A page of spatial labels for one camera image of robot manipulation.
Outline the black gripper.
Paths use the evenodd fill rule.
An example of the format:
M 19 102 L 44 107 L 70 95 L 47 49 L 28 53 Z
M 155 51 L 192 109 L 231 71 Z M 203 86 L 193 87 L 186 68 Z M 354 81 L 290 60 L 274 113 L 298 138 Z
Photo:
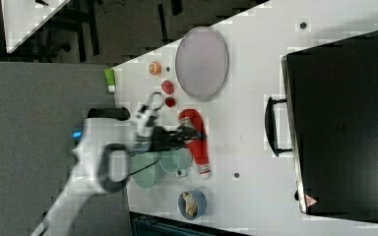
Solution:
M 208 138 L 206 134 L 198 132 L 195 128 L 179 126 L 176 131 L 167 131 L 162 126 L 155 126 L 152 135 L 152 152 L 168 151 L 179 149 L 180 143 L 188 147 L 196 141 L 205 141 Z

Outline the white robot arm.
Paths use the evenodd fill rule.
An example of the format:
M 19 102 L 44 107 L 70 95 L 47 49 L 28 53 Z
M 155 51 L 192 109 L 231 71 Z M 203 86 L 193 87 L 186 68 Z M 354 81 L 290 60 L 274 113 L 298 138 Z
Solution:
M 114 108 L 106 116 L 85 119 L 73 148 L 77 163 L 31 236 L 67 236 L 88 199 L 123 190 L 135 174 L 131 161 L 146 153 L 187 148 L 198 173 L 208 178 L 208 138 L 200 112 L 182 110 L 173 131 L 157 124 L 159 112 L 159 107 L 141 104 L 132 113 Z

